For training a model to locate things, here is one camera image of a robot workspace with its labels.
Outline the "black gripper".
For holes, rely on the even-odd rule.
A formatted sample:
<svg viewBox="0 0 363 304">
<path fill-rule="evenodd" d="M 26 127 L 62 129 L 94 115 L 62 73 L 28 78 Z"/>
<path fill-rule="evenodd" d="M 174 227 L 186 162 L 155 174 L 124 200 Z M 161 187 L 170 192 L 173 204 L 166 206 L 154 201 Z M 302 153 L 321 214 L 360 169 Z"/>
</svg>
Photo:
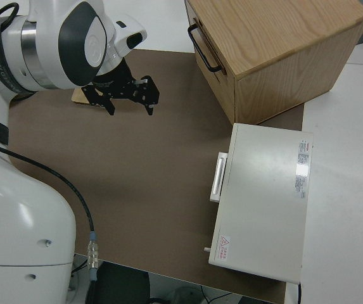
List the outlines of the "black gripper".
<svg viewBox="0 0 363 304">
<path fill-rule="evenodd" d="M 96 76 L 91 84 L 81 88 L 90 105 L 103 107 L 109 115 L 115 114 L 112 99 L 129 99 L 143 105 L 152 116 L 160 92 L 153 79 L 146 75 L 135 79 L 125 60 L 112 71 Z"/>
</svg>

